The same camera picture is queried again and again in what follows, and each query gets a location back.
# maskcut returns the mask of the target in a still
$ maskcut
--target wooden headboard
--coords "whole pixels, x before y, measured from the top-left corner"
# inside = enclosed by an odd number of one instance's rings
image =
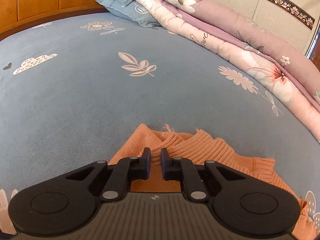
[[[99,12],[107,10],[95,0],[0,0],[0,41],[42,23]]]

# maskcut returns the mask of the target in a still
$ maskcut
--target bed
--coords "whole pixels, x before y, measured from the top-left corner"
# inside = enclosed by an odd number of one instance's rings
[[[82,2],[22,20],[18,2],[17,21],[0,29],[0,189],[8,201],[14,190],[109,161],[144,123],[202,129],[240,155],[272,157],[299,198],[312,191],[320,203],[320,144],[259,82],[165,28]],[[148,70],[126,67],[145,60]]]

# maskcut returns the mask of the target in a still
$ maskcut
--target black floral trim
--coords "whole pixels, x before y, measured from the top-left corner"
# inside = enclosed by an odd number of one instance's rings
[[[312,18],[309,14],[307,14],[304,10],[302,10],[299,6],[295,5],[294,3],[290,2],[289,0],[267,0],[279,8],[283,9],[301,23],[303,23],[306,27],[310,30],[313,28],[313,24],[315,19]]]

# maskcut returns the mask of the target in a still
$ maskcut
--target orange knit garment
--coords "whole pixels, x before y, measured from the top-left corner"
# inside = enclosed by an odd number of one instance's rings
[[[289,186],[273,170],[275,160],[272,158],[243,157],[220,138],[213,139],[203,130],[195,135],[175,133],[166,125],[167,132],[158,132],[141,124],[128,141],[113,156],[109,164],[116,164],[124,157],[141,157],[145,147],[151,148],[151,170],[148,180],[132,182],[131,191],[138,192],[179,192],[180,183],[162,180],[160,166],[160,149],[167,148],[171,157],[183,157],[194,164],[203,165],[206,160],[214,160],[235,170],[253,176],[264,182],[280,187],[293,194],[300,204],[300,217],[292,232],[298,240],[314,240],[316,228],[308,219],[308,203],[299,199]]]

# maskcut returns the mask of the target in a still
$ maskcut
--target silver screw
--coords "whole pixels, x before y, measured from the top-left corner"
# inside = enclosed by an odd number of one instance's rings
[[[194,199],[204,199],[207,196],[207,194],[202,191],[194,191],[190,195]]]
[[[114,198],[118,197],[119,194],[116,191],[110,190],[110,191],[106,191],[105,193],[103,193],[102,196],[106,199],[114,199]]]

